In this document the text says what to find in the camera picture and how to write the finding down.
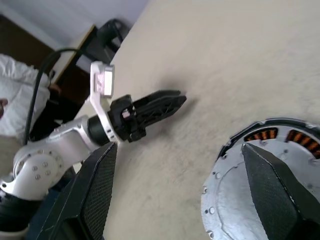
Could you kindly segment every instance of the white wall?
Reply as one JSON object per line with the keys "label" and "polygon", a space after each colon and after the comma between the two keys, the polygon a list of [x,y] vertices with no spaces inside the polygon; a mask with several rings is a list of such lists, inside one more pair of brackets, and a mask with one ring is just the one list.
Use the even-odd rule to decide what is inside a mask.
{"label": "white wall", "polygon": [[49,40],[44,43],[50,47],[56,44],[66,46],[91,24],[101,27],[109,19],[119,18],[131,27],[148,1],[0,0],[0,11],[24,29],[26,25],[27,28],[37,29],[35,37]]}

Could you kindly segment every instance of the metal hub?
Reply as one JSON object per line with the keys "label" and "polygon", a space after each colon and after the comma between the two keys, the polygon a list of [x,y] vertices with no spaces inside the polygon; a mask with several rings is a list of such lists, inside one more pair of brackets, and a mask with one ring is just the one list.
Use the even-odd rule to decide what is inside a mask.
{"label": "metal hub", "polygon": [[291,118],[254,122],[222,147],[204,183],[201,215],[211,239],[268,239],[251,197],[241,152],[245,142],[284,161],[296,179],[320,201],[319,126]]}

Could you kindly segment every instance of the robotic arm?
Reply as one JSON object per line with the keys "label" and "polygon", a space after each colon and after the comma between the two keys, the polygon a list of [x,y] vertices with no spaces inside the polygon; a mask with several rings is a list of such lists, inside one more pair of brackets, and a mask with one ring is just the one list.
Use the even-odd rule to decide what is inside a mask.
{"label": "robotic arm", "polygon": [[113,82],[112,66],[92,63],[89,100],[97,115],[68,122],[16,153],[13,173],[0,180],[0,240],[25,234],[48,189],[74,164],[108,142],[141,139],[147,126],[173,115],[187,99],[174,90],[157,91],[135,102],[125,95],[106,112],[100,100],[112,96]]}

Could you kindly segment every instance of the white bracket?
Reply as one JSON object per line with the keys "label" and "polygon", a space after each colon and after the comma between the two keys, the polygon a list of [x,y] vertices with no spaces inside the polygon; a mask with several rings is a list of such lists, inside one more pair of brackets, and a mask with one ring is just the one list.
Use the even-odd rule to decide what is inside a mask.
{"label": "white bracket", "polygon": [[103,130],[111,142],[121,141],[116,135],[108,114],[101,105],[101,98],[109,98],[114,94],[115,68],[101,61],[91,63],[90,68],[90,103],[97,113]]}

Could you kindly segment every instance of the beige floor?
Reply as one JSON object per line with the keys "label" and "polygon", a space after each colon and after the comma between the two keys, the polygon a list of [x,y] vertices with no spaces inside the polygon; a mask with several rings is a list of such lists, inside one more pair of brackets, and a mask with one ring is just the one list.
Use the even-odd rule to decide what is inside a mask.
{"label": "beige floor", "polygon": [[220,147],[272,116],[320,123],[320,1],[153,0],[115,64],[115,96],[188,97],[121,146],[108,240],[207,240],[203,183]]}

